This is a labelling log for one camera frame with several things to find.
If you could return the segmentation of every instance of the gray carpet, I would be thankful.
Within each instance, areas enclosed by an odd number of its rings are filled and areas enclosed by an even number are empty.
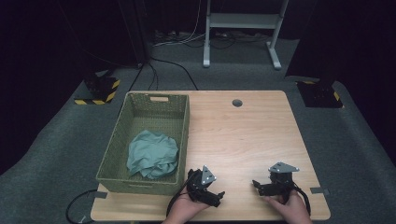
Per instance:
[[[228,43],[212,44],[220,47]],[[295,81],[309,78],[284,78],[297,44],[295,40],[278,40],[281,71],[274,70],[262,42],[212,49],[210,68],[202,67],[202,48],[162,46],[152,55],[183,65],[199,90],[284,91],[319,183],[330,192],[326,200],[332,217],[318,223],[394,223],[396,169],[346,88],[338,82],[333,85],[344,108],[306,108]],[[180,67],[155,61],[151,64],[158,74],[159,91],[195,90]],[[137,74],[134,69],[116,70],[114,77],[120,79],[120,86],[111,104],[75,105],[74,95],[70,97],[28,153],[0,176],[1,223],[67,223],[67,205],[80,193],[97,188],[96,172],[123,97]],[[145,66],[132,90],[146,91],[152,79],[151,68]],[[71,208],[72,218],[82,220],[91,207],[92,197],[76,203]]]

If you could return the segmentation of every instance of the basket handle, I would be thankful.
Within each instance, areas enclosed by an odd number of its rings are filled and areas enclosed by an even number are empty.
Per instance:
[[[133,185],[129,184],[129,188],[142,188],[142,189],[152,189],[152,185]]]
[[[169,102],[168,96],[149,96],[151,102]]]

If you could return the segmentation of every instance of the crumpled cloth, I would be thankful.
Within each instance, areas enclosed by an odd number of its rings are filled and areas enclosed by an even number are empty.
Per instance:
[[[131,175],[140,172],[144,177],[157,179],[176,170],[177,151],[175,139],[145,130],[130,143],[126,165]]]

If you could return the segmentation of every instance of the wooden tabletop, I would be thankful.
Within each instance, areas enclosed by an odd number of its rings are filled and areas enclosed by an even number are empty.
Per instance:
[[[190,96],[191,123],[186,177],[206,165],[217,177],[208,188],[225,191],[219,207],[193,220],[278,220],[282,217],[259,196],[252,179],[269,184],[268,168],[283,161],[298,167],[294,182],[308,195],[313,220],[330,217],[295,118],[283,91],[165,91]],[[233,105],[233,100],[242,105]],[[98,191],[108,192],[99,185]],[[91,216],[97,221],[164,220],[171,196],[109,192],[96,198]]]

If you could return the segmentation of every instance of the human hand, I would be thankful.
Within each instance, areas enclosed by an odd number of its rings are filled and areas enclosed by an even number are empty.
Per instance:
[[[172,205],[171,211],[163,224],[183,224],[208,207],[210,206],[206,203],[193,202],[186,188],[184,188]]]
[[[296,190],[290,192],[286,204],[282,204],[282,197],[279,198],[281,203],[269,196],[265,196],[264,200],[271,204],[289,224],[312,224],[303,199]]]

